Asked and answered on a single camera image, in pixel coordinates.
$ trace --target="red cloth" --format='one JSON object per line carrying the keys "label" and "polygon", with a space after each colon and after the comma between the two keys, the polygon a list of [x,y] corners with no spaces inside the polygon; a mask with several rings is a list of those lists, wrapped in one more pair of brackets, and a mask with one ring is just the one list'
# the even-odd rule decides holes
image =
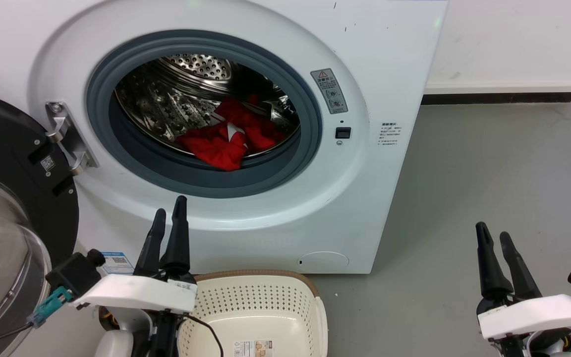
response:
{"label": "red cloth", "polygon": [[[256,106],[256,95],[252,95],[248,103]],[[254,113],[236,99],[225,99],[214,113],[213,118],[224,121],[189,130],[176,141],[218,169],[239,170],[246,152],[270,149],[285,138],[268,116]]]}

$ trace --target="gray floor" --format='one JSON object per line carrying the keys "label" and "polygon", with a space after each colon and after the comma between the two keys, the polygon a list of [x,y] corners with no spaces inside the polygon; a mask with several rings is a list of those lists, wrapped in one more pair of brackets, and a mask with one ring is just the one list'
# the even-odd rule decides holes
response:
{"label": "gray floor", "polygon": [[372,273],[312,277],[330,357],[497,356],[474,314],[478,221],[543,294],[571,294],[571,103],[421,108]]}

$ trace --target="beige plastic basket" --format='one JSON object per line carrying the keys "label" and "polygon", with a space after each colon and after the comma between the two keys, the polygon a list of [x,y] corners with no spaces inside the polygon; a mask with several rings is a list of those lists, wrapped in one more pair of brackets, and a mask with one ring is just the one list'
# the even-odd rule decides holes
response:
{"label": "beige plastic basket", "polygon": [[[242,270],[196,277],[192,315],[213,327],[225,357],[327,357],[327,317],[319,292],[291,271]],[[218,357],[208,328],[187,320],[183,357]]]}

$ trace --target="washing machine door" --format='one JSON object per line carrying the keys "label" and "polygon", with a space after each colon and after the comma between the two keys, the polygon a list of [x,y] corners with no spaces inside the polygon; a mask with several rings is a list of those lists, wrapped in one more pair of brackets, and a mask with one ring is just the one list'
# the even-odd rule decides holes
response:
{"label": "washing machine door", "polygon": [[[41,125],[0,100],[0,334],[24,325],[47,297],[45,274],[72,254],[78,218],[65,154]],[[0,356],[24,337],[0,340]]]}

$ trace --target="metal hinge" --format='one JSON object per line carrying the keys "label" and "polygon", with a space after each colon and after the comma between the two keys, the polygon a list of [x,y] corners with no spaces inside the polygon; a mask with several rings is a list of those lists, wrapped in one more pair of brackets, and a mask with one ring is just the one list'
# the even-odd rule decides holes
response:
{"label": "metal hinge", "polygon": [[63,102],[47,102],[46,113],[54,129],[46,136],[50,142],[58,144],[67,156],[70,172],[81,174],[86,167],[98,167],[81,135],[72,124],[70,112]]}

